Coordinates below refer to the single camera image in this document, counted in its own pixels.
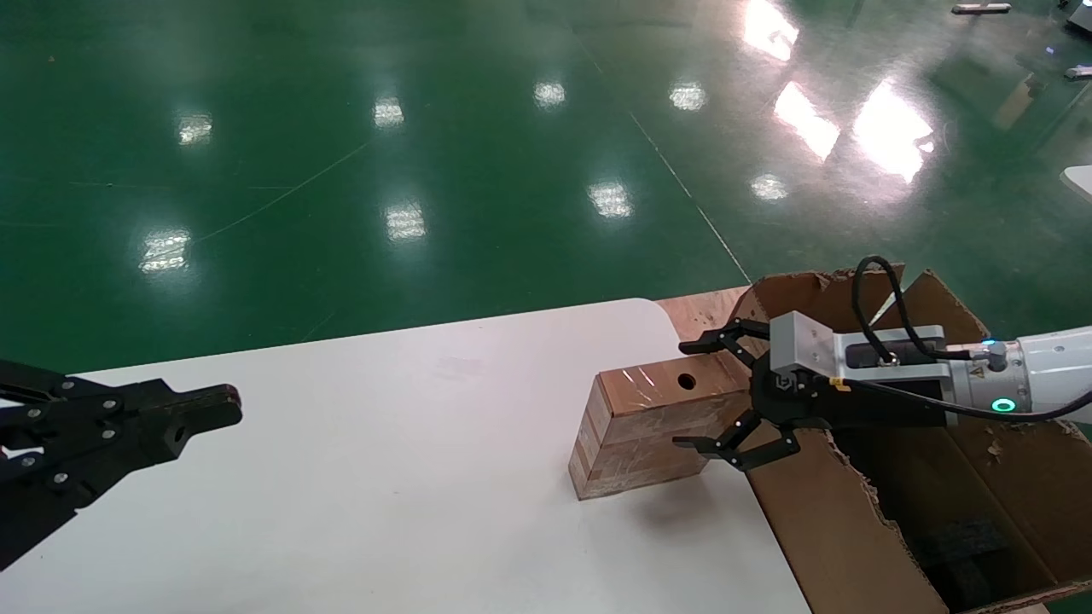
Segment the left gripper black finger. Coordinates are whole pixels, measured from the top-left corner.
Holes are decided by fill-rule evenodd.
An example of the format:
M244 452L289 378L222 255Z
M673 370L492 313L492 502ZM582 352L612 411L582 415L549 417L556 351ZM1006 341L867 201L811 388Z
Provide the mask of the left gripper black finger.
M19 362L1 362L3 399L20 403L61 402L78 399L112 399L122 408L230 408L241 411L241 393L232 385L212 385L176 391L162 379L128 385L103 385L74 374L51 371Z
M3 568L133 472L173 462L191 437L242 420L237 399L114 408L105 401L3 409Z

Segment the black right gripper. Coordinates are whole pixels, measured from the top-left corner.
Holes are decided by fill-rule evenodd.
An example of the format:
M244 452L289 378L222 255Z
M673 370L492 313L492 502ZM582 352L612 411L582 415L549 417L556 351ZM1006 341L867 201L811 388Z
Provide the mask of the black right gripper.
M757 358L741 346L744 338L769 341L769 324L733 318L717 329L702 331L697 339L680 342L678 350L684 355L727 352L746 368L753 369ZM933 428L950 424L947 412L935 408L929 397L909 399L900 390L882 385L832 385L829 378L806 369L778 374L757 367L752 373L750 400L752 409L741 412L719 437L675 436L672 442L749 472L798 454L800 444L794 429ZM741 442L764 420L778 427L778 439L741 449Z

